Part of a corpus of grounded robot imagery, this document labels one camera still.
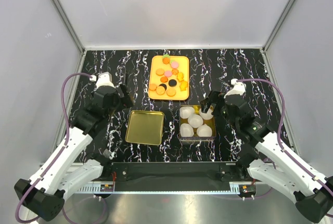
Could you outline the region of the round tan sandwich biscuit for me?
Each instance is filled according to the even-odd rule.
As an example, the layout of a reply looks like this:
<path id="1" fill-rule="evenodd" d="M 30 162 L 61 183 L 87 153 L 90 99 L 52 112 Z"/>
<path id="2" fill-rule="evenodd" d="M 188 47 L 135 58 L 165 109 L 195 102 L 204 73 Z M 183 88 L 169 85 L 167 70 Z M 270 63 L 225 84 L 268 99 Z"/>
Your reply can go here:
<path id="1" fill-rule="evenodd" d="M 151 83 L 150 85 L 149 85 L 149 90 L 150 91 L 155 91 L 156 89 L 157 89 L 157 85 L 156 84 L 154 84 L 154 83 Z"/>

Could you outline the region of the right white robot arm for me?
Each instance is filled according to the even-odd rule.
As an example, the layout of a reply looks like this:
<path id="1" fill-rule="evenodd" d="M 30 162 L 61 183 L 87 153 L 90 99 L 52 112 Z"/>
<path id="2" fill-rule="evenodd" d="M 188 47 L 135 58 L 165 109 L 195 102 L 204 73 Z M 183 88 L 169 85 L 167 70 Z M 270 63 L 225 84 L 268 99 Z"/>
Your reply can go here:
<path id="1" fill-rule="evenodd" d="M 237 162 L 239 179 L 253 178 L 269 185 L 288 197 L 307 220 L 320 223 L 332 209 L 332 177 L 317 171 L 289 146 L 280 143 L 278 134 L 253 114 L 241 95 L 212 91 L 200 106 L 204 113 L 211 109 L 213 116 L 223 117 L 239 139 L 278 166 L 270 168 L 248 153 Z"/>

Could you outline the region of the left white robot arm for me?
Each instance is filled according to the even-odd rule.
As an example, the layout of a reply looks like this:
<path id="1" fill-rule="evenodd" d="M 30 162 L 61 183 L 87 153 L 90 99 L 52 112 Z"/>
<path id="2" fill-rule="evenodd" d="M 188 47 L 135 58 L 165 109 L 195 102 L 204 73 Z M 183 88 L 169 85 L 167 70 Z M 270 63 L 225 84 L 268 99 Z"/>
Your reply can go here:
<path id="1" fill-rule="evenodd" d="M 134 105 L 127 87 L 121 84 L 120 89 L 122 96 L 111 84 L 99 86 L 92 101 L 73 118 L 65 138 L 43 166 L 28 180 L 16 182 L 14 189 L 20 206 L 34 212 L 37 218 L 51 221 L 81 187 L 94 179 L 111 177 L 112 167 L 102 154 L 92 155 L 80 168 L 66 173 L 81 151 L 105 135 L 111 116 Z"/>

